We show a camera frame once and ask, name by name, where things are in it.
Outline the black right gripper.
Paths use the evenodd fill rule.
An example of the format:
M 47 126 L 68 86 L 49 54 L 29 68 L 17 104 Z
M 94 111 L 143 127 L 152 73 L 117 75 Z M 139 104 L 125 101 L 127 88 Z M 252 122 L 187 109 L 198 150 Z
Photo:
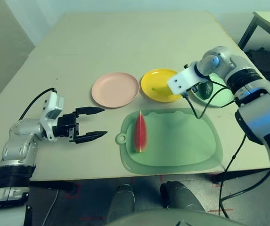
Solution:
M 182 97 L 188 97 L 189 93 L 197 93 L 198 92 L 198 84 L 190 87 L 189 89 L 187 89 L 186 91 L 184 91 L 182 93 Z

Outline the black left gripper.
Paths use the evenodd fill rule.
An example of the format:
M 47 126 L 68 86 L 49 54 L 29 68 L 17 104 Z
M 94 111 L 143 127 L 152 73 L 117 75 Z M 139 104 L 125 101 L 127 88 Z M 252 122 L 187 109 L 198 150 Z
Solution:
M 76 144 L 86 143 L 98 139 L 104 136 L 107 131 L 94 131 L 88 132 L 85 135 L 79 136 L 79 123 L 76 119 L 79 115 L 92 115 L 103 112 L 104 109 L 100 107 L 79 107 L 75 109 L 75 112 L 70 114 L 64 114 L 57 120 L 57 125 L 53 126 L 53 134 L 55 137 L 67 137 L 69 142 L 75 142 Z

